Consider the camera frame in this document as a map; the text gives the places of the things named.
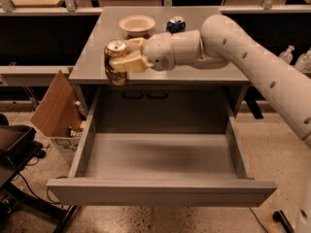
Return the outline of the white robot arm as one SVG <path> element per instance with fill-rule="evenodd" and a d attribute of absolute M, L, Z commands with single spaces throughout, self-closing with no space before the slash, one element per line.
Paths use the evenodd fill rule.
<path fill-rule="evenodd" d="M 188 65 L 220 68 L 233 63 L 297 137 L 311 147 L 311 80 L 254 41 L 234 20 L 208 17 L 199 30 L 159 33 L 149 39 L 114 39 L 105 58 L 121 73 L 172 70 Z"/>

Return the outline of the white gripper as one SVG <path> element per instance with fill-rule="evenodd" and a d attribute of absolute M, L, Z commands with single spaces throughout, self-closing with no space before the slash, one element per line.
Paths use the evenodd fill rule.
<path fill-rule="evenodd" d="M 143 37 L 131 38 L 126 43 L 130 52 L 139 50 L 145 56 L 138 54 L 111 59 L 109 64 L 115 71 L 142 73 L 149 68 L 167 71 L 175 67 L 170 33 L 155 34 L 148 40 Z"/>

